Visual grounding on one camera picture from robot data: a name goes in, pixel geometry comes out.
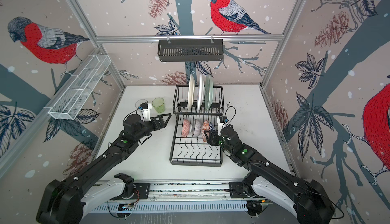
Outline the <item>green glass tumbler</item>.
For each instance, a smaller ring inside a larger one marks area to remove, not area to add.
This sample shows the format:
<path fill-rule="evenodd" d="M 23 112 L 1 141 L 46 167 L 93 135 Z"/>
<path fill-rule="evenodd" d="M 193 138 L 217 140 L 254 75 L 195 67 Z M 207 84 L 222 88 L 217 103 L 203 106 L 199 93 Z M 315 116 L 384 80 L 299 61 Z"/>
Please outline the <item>green glass tumbler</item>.
<path fill-rule="evenodd" d="M 165 100 L 163 98 L 155 98 L 152 101 L 152 106 L 158 114 L 162 114 L 165 111 Z"/>

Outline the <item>clear plastic cup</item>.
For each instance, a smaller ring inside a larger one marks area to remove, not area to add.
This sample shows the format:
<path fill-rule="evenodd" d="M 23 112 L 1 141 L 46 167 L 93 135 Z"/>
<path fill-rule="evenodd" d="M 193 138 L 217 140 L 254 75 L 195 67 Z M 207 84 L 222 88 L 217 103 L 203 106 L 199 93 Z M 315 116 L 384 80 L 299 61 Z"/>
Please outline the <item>clear plastic cup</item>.
<path fill-rule="evenodd" d="M 142 108 L 143 104 L 148 104 L 148 101 L 146 99 L 139 99 L 138 101 L 136 101 L 135 103 L 136 109 Z"/>

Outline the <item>orange and blue patterned bowl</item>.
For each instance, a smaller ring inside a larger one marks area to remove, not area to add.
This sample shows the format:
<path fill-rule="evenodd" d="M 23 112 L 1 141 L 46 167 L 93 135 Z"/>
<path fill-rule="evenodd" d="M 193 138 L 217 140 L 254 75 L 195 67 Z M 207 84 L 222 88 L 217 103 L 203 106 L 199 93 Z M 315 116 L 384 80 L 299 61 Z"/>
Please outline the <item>orange and blue patterned bowl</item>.
<path fill-rule="evenodd" d="M 206 136 L 210 136 L 210 131 L 215 131 L 215 126 L 213 123 L 205 120 L 202 126 L 202 139 L 204 143 L 207 143 Z"/>

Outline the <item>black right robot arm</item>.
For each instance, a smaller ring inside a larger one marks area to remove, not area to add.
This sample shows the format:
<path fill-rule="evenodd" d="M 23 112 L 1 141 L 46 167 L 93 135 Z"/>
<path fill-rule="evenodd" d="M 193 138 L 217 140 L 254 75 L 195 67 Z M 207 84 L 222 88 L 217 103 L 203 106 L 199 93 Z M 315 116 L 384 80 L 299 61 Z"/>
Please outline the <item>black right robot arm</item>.
<path fill-rule="evenodd" d="M 248 197 L 262 196 L 283 207 L 301 224 L 328 224 L 335 208 L 324 187 L 317 181 L 308 182 L 294 176 L 243 143 L 232 125 L 219 132 L 206 130 L 207 143 L 227 151 L 236 165 L 249 171 L 242 180 L 242 193 Z"/>

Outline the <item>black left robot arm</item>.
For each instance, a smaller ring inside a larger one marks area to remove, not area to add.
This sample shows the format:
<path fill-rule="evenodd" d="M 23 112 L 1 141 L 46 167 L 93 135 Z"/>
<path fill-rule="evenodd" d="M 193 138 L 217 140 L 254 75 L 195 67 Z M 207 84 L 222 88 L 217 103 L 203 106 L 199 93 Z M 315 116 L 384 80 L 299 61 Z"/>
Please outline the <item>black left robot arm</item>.
<path fill-rule="evenodd" d="M 87 213 L 85 195 L 106 173 L 126 160 L 153 131 L 165 128 L 169 122 L 162 114 L 143 121 L 138 114 L 128 115 L 124 129 L 111 146 L 88 166 L 63 181 L 50 182 L 43 193 L 36 220 L 41 224 L 77 224 Z"/>

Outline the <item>pink floral bowl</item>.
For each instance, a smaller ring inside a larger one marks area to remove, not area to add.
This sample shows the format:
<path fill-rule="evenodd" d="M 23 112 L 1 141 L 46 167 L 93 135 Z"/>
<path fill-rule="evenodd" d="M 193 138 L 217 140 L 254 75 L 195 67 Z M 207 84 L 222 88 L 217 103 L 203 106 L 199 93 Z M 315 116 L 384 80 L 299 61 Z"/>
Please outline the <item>pink floral bowl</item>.
<path fill-rule="evenodd" d="M 191 135 L 192 131 L 193 131 L 193 126 L 192 126 L 191 122 L 187 119 L 184 119 L 183 124 L 182 124 L 181 136 L 188 137 Z"/>

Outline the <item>pale green plate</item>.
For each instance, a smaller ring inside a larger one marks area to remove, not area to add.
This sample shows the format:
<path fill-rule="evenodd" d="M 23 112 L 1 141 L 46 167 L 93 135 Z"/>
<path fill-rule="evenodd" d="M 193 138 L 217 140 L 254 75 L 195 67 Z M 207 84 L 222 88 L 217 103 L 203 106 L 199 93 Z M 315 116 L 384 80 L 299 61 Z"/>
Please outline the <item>pale green plate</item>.
<path fill-rule="evenodd" d="M 205 111 L 208 111 L 211 108 L 213 101 L 213 90 L 214 83 L 210 75 L 206 77 L 205 83 Z"/>

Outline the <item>cream plate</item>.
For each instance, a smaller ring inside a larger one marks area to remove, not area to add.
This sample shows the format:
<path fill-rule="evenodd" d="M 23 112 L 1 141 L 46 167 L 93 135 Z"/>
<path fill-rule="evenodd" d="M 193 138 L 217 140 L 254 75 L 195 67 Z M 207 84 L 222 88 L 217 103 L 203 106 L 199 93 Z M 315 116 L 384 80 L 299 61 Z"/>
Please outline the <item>cream plate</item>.
<path fill-rule="evenodd" d="M 189 88 L 188 88 L 188 101 L 187 101 L 187 109 L 190 111 L 194 104 L 194 90 L 195 90 L 195 78 L 193 75 L 190 75 Z"/>

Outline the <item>white patterned plate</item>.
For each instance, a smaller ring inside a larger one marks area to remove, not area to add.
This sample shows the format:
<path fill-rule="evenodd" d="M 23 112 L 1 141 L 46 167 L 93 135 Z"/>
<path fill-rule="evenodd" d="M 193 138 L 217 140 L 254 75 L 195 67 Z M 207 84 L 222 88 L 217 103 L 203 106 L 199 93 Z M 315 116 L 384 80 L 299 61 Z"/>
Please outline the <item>white patterned plate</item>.
<path fill-rule="evenodd" d="M 200 79 L 199 79 L 199 89 L 198 89 L 198 99 L 197 99 L 197 111 L 200 112 L 203 99 L 204 99 L 204 82 L 205 82 L 205 76 L 200 73 Z"/>

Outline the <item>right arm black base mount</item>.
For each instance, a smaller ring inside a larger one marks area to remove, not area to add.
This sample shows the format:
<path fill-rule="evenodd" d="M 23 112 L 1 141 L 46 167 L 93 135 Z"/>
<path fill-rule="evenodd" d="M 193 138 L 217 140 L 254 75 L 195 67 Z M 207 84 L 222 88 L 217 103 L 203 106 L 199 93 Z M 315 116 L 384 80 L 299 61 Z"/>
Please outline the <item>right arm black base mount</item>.
<path fill-rule="evenodd" d="M 257 197 L 251 185 L 248 185 L 246 182 L 229 182 L 228 192 L 232 199 Z"/>

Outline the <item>black hanging wall basket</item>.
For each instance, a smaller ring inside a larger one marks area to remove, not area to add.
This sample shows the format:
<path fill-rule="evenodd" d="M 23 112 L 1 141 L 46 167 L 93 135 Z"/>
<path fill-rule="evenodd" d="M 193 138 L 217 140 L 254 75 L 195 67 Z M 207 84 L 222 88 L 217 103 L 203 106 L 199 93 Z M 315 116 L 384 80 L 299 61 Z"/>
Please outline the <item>black hanging wall basket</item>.
<path fill-rule="evenodd" d="M 223 40 L 160 40 L 157 55 L 161 62 L 221 61 Z"/>

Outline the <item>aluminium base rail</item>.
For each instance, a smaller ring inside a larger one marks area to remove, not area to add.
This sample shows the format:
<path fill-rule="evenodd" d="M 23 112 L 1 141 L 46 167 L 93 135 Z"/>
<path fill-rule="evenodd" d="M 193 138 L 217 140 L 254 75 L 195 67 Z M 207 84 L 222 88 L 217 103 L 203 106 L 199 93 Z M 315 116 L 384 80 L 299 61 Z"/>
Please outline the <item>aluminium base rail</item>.
<path fill-rule="evenodd" d="M 246 211 L 257 215 L 272 202 L 264 197 L 232 199 L 226 181 L 150 181 L 148 199 L 114 200 L 125 184 L 120 179 L 98 181 L 85 195 L 87 213 L 130 214 L 167 212 Z"/>

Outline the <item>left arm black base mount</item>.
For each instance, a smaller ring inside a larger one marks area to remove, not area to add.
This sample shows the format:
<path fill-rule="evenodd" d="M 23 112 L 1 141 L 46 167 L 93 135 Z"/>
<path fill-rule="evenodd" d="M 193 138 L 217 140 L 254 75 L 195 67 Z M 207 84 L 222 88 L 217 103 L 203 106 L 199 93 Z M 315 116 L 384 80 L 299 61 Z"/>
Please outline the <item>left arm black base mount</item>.
<path fill-rule="evenodd" d="M 134 178 L 125 173 L 118 173 L 114 176 L 125 184 L 123 192 L 114 200 L 146 200 L 148 199 L 151 184 L 148 182 L 135 182 Z"/>

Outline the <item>white mesh wall shelf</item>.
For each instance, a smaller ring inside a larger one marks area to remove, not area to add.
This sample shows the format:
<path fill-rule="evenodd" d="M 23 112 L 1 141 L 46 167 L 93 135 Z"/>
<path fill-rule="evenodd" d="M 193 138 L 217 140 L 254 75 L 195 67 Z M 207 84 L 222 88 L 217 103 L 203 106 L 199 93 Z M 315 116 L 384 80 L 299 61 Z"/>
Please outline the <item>white mesh wall shelf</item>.
<path fill-rule="evenodd" d="M 81 71 L 71 76 L 71 84 L 48 114 L 54 119 L 74 120 L 110 64 L 108 55 L 90 55 L 82 64 Z"/>

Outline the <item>horizontal aluminium frame bar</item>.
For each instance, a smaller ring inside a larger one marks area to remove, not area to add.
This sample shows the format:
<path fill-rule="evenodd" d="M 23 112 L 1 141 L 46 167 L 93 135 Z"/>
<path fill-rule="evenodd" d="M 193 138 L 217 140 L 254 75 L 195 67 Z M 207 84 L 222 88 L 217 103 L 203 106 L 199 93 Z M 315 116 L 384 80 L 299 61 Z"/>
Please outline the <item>horizontal aluminium frame bar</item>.
<path fill-rule="evenodd" d="M 271 41 L 280 42 L 284 35 L 190 35 L 190 36 L 97 36 L 95 41 L 99 44 L 111 43 L 153 43 L 159 40 L 224 40 L 226 42 L 251 42 L 251 41 Z"/>

